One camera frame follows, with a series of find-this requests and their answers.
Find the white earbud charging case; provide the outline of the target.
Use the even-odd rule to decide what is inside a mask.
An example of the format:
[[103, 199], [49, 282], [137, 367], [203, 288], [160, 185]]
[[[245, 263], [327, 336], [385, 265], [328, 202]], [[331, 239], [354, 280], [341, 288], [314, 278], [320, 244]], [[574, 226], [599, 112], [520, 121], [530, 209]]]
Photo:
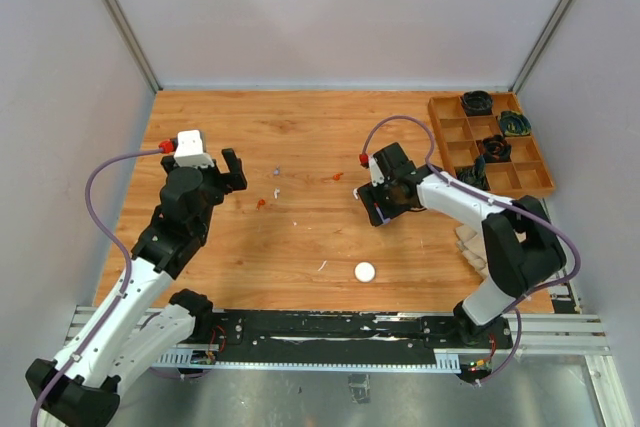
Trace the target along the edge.
[[369, 262], [359, 262], [354, 268], [354, 276], [361, 283], [369, 283], [375, 279], [376, 269]]

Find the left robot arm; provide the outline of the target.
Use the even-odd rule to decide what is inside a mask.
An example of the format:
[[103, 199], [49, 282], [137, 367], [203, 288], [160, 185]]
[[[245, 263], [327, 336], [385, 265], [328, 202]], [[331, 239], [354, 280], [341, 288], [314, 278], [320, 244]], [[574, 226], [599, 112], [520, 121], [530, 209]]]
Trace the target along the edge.
[[246, 189], [241, 160], [223, 150], [222, 172], [205, 148], [189, 152], [174, 140], [157, 149], [166, 181], [149, 225], [125, 268], [90, 320], [51, 360], [35, 359], [25, 377], [35, 405], [33, 426], [106, 426], [129, 388], [170, 347], [200, 343], [214, 330], [206, 297], [183, 291], [151, 319], [138, 323], [205, 246], [213, 210]]

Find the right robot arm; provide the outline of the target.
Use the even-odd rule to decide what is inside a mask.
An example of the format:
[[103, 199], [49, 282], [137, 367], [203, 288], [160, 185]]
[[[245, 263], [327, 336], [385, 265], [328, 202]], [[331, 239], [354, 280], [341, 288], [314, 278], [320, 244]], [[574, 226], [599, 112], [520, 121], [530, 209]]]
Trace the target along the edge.
[[484, 242], [488, 275], [453, 310], [453, 335], [466, 347], [486, 339], [506, 310], [566, 265], [557, 232], [541, 203], [489, 195], [431, 164], [417, 167], [398, 143], [359, 162], [370, 181], [357, 189], [378, 227], [403, 213], [431, 210], [469, 227]]

